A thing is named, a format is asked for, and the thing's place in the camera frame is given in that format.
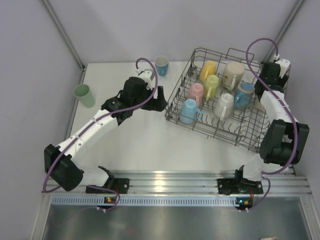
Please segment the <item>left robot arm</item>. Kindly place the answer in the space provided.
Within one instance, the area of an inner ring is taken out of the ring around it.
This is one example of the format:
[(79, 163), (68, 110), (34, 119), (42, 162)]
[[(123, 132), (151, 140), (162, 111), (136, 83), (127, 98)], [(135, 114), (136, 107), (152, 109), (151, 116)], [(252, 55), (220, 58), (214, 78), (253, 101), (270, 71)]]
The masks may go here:
[(162, 112), (167, 106), (164, 88), (149, 88), (140, 77), (130, 77), (123, 89), (101, 105), (95, 116), (78, 132), (57, 146), (44, 149), (44, 170), (59, 188), (69, 192), (78, 186), (96, 186), (103, 193), (114, 188), (111, 173), (102, 166), (81, 165), (81, 159), (105, 134), (121, 125), (138, 109)]

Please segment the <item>yellow mug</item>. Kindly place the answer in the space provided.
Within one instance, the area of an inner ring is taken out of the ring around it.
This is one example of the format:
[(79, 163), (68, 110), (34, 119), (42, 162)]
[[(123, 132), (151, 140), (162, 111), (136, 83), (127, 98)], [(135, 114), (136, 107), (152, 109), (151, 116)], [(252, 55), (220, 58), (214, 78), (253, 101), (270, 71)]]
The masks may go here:
[(208, 76), (215, 75), (217, 71), (217, 64), (215, 61), (207, 60), (200, 72), (199, 79), (204, 83)]

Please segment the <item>pale yellow-green mug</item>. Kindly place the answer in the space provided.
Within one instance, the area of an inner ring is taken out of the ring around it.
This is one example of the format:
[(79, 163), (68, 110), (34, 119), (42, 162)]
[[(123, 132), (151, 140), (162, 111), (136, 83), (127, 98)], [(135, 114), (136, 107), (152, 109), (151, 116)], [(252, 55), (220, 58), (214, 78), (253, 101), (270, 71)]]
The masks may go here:
[(209, 75), (204, 82), (204, 94), (206, 101), (209, 101), (210, 99), (213, 99), (217, 91), (219, 89), (220, 81), (219, 78), (216, 75)]

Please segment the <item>beige tumbler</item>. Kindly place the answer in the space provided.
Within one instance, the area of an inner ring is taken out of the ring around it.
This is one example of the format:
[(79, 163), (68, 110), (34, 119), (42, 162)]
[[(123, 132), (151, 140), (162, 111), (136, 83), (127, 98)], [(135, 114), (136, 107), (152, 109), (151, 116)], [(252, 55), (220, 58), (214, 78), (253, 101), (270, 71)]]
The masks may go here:
[(255, 107), (259, 110), (259, 111), (261, 111), (261, 112), (265, 112), (266, 110), (265, 110), (265, 108), (264, 108), (264, 106), (260, 103), (260, 101), (259, 101), (259, 99), (258, 98), (256, 98), (255, 99)]

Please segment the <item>green tumbler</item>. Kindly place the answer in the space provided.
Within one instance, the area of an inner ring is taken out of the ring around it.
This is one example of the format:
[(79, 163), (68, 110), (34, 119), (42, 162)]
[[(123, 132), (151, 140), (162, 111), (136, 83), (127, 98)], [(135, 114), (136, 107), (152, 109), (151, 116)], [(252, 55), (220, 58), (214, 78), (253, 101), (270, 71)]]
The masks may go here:
[(73, 90), (73, 94), (86, 108), (94, 107), (96, 101), (87, 84), (77, 85)]

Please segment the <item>pink mug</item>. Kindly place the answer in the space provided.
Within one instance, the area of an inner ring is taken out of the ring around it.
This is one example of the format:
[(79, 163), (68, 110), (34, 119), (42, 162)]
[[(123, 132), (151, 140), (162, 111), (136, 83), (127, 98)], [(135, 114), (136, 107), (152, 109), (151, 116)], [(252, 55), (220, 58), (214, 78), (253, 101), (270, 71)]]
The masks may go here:
[(197, 106), (199, 107), (202, 103), (203, 96), (204, 96), (203, 85), (200, 83), (194, 83), (188, 91), (187, 99), (195, 100)]

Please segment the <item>floral cream mug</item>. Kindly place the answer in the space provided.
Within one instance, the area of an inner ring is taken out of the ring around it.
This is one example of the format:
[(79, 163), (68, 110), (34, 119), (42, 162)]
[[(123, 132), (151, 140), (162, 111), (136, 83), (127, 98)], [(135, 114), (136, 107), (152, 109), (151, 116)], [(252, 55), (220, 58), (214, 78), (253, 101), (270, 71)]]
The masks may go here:
[(226, 64), (221, 83), (228, 91), (232, 91), (241, 81), (245, 73), (245, 66), (237, 61), (231, 61)]

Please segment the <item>dark blue mug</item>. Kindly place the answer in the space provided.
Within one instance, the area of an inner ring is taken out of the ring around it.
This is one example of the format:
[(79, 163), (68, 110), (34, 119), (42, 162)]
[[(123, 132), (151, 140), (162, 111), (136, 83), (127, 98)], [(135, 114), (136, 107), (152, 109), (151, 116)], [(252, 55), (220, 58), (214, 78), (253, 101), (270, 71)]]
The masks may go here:
[(169, 59), (164, 55), (157, 56), (155, 58), (155, 68), (159, 76), (164, 77), (169, 68)]

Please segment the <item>white mug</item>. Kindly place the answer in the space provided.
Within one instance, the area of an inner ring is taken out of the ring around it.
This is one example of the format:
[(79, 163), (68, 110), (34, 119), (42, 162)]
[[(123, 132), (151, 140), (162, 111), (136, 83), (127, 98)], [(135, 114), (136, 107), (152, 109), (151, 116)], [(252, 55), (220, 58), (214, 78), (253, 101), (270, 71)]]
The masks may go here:
[(220, 121), (229, 117), (234, 106), (234, 96), (230, 93), (223, 93), (218, 99), (214, 114)]

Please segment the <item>blue butterfly mug orange inside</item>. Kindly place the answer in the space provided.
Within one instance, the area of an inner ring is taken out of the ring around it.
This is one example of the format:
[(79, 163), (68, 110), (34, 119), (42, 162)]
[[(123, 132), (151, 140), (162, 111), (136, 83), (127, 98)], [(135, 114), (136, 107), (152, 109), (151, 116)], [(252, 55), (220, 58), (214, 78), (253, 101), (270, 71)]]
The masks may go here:
[(236, 109), (245, 109), (250, 104), (254, 92), (254, 85), (248, 82), (240, 82), (236, 89), (233, 106)]

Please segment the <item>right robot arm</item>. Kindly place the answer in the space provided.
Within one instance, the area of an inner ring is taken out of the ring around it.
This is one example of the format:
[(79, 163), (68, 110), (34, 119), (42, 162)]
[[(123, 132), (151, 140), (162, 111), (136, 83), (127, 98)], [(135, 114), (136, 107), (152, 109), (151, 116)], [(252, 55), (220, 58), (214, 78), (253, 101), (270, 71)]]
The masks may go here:
[(286, 59), (263, 63), (254, 94), (270, 125), (260, 144), (259, 155), (235, 170), (233, 178), (218, 179), (220, 194), (262, 194), (261, 180), (265, 175), (278, 174), (300, 161), (310, 128), (293, 117), (285, 101), (289, 68), (290, 61)]

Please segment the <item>light blue mug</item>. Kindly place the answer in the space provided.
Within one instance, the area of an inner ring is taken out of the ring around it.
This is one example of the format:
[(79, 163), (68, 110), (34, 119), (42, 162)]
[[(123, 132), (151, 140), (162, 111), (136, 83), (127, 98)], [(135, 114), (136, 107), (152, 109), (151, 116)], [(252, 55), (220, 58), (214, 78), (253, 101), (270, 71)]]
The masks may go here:
[(196, 120), (202, 120), (203, 112), (199, 109), (194, 99), (187, 99), (181, 108), (179, 119), (186, 124), (192, 124)]

